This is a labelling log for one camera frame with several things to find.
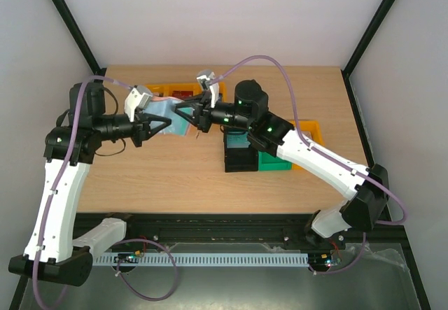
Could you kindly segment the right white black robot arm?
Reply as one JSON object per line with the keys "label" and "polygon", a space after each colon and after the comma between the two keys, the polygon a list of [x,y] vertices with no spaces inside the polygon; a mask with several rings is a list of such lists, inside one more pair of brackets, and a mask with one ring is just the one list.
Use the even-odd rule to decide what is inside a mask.
{"label": "right white black robot arm", "polygon": [[268,99],[255,80],[243,80],[234,89],[232,103],[216,100],[212,92],[204,91],[177,104],[174,112],[204,133],[213,124],[244,130],[256,150],[296,164],[336,189],[342,202],[316,211],[304,229],[311,247],[320,248],[334,234],[351,228],[372,231],[388,201],[383,191],[385,168],[356,164],[312,141],[270,112]]}

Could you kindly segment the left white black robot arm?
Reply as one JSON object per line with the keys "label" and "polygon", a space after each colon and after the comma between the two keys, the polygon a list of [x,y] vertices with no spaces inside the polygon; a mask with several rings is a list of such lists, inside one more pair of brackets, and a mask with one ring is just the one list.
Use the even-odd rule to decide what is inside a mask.
{"label": "left white black robot arm", "polygon": [[106,114],[107,89],[96,81],[76,84],[70,107],[45,138],[45,185],[34,231],[24,253],[10,259],[8,270],[33,280],[81,286],[93,261],[125,238],[127,223],[105,218],[75,239],[78,201],[94,157],[103,142],[130,139],[136,147],[171,124],[144,113],[151,91],[131,87],[122,114]]}

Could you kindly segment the pink card holder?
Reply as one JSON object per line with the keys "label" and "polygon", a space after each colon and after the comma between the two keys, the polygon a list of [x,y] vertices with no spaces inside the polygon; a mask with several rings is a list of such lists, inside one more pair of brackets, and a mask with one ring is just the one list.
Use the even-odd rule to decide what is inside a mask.
{"label": "pink card holder", "polygon": [[159,134],[185,136],[188,133],[190,123],[174,112],[175,105],[181,102],[183,100],[175,97],[162,97],[151,101],[143,111],[146,114],[158,115],[171,120],[170,126],[160,130]]}

